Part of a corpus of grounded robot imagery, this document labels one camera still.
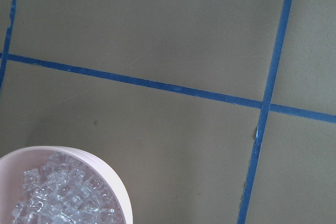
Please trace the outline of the pile of clear ice cubes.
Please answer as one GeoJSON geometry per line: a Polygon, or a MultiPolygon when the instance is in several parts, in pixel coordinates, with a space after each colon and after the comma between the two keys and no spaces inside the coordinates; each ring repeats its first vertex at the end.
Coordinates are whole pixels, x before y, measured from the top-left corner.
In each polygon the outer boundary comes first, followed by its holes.
{"type": "Polygon", "coordinates": [[[109,186],[69,155],[49,155],[41,167],[23,171],[23,179],[13,223],[123,223],[109,186]]]}

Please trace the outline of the pink bowl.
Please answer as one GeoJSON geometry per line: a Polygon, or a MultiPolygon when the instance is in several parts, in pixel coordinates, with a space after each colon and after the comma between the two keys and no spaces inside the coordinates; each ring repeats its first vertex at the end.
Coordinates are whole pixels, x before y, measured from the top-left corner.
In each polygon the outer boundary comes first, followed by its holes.
{"type": "Polygon", "coordinates": [[[125,223],[133,223],[130,197],[121,178],[101,158],[72,147],[31,146],[25,147],[1,157],[1,223],[13,221],[12,210],[23,195],[23,171],[45,164],[47,156],[65,153],[93,169],[113,191],[118,200],[125,223]]]}

